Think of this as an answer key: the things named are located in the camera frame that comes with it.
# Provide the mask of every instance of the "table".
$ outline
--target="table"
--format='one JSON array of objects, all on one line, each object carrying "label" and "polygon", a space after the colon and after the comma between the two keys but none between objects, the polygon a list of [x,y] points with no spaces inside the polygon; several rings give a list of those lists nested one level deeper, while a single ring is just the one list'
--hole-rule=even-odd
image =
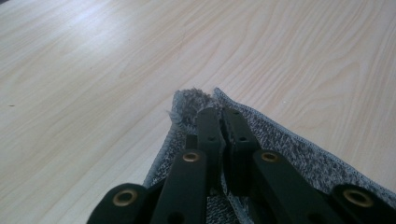
[{"label": "table", "polygon": [[141,184],[175,91],[220,87],[396,191],[395,1],[0,5],[0,222]]}]

